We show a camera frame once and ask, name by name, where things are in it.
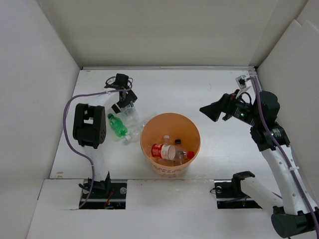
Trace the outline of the clear bottle blue yellow label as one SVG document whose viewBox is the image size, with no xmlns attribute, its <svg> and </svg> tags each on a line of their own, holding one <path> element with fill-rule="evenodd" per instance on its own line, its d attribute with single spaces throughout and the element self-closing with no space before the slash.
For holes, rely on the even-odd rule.
<svg viewBox="0 0 319 239">
<path fill-rule="evenodd" d="M 126 126 L 134 126 L 139 123 L 139 116 L 133 103 L 121 108 L 121 112 Z"/>
</svg>

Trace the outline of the green plastic soda bottle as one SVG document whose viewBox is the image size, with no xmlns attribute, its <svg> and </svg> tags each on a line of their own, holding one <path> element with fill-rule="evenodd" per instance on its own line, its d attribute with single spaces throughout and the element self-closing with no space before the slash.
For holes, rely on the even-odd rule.
<svg viewBox="0 0 319 239">
<path fill-rule="evenodd" d="M 120 118 L 114 116 L 113 114 L 108 114 L 107 115 L 109 124 L 116 134 L 117 137 L 124 137 L 128 133 L 128 129 L 126 126 L 123 124 Z"/>
</svg>

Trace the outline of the clear bottle blue orange label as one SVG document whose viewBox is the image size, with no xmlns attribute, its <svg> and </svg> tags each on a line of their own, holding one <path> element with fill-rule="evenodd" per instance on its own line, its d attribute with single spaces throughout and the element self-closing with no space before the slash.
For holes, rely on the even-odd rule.
<svg viewBox="0 0 319 239">
<path fill-rule="evenodd" d="M 162 139 L 162 143 L 165 145 L 172 145 L 172 141 L 169 135 L 164 135 Z"/>
</svg>

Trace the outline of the clear bottle black cap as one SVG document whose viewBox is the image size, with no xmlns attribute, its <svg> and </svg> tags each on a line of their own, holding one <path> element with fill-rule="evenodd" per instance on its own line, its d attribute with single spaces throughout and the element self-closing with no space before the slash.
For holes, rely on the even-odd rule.
<svg viewBox="0 0 319 239">
<path fill-rule="evenodd" d="M 181 146 L 181 140 L 180 139 L 176 139 L 174 141 L 174 144 L 177 145 L 177 146 Z"/>
</svg>

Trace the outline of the clear bottle red label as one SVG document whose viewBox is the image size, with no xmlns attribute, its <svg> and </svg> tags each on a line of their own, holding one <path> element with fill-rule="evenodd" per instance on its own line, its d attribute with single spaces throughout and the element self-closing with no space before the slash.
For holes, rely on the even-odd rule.
<svg viewBox="0 0 319 239">
<path fill-rule="evenodd" d="M 195 153 L 193 151 L 186 151 L 178 145 L 153 144 L 151 147 L 151 155 L 154 158 L 173 161 L 192 159 Z"/>
</svg>

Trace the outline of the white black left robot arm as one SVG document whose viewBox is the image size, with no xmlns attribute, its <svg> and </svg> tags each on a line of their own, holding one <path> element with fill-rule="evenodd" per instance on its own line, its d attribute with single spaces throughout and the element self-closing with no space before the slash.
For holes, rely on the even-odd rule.
<svg viewBox="0 0 319 239">
<path fill-rule="evenodd" d="M 112 191 L 101 145 L 107 136 L 108 123 L 114 133 L 124 137 L 127 127 L 138 122 L 134 106 L 137 96 L 132 86 L 131 77 L 118 73 L 106 80 L 102 92 L 88 94 L 92 100 L 75 106 L 72 135 L 93 166 L 92 177 L 80 185 L 88 198 L 106 198 Z"/>
</svg>

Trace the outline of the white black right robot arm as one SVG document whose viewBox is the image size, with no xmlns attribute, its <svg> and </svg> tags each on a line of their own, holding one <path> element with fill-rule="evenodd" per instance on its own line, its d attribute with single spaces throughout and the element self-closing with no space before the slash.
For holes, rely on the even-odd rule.
<svg viewBox="0 0 319 239">
<path fill-rule="evenodd" d="M 304 185 L 296 166 L 285 130 L 276 122 L 280 109 L 271 92 L 256 94 L 254 103 L 242 100 L 239 90 L 224 94 L 217 102 L 201 107 L 212 121 L 234 117 L 250 125 L 250 134 L 274 175 L 280 195 L 263 186 L 250 171 L 233 175 L 231 192 L 252 198 L 270 217 L 274 230 L 282 238 L 319 231 L 319 207 Z"/>
</svg>

